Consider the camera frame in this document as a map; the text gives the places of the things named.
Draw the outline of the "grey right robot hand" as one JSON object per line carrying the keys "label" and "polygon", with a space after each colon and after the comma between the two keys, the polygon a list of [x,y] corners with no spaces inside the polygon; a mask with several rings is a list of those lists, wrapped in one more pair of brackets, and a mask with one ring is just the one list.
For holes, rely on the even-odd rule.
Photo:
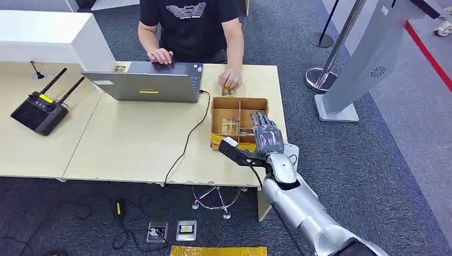
{"label": "grey right robot hand", "polygon": [[271,153],[283,154],[285,150],[283,136],[275,122],[261,111],[250,114],[250,118],[253,124],[252,130],[257,151],[263,155]]}

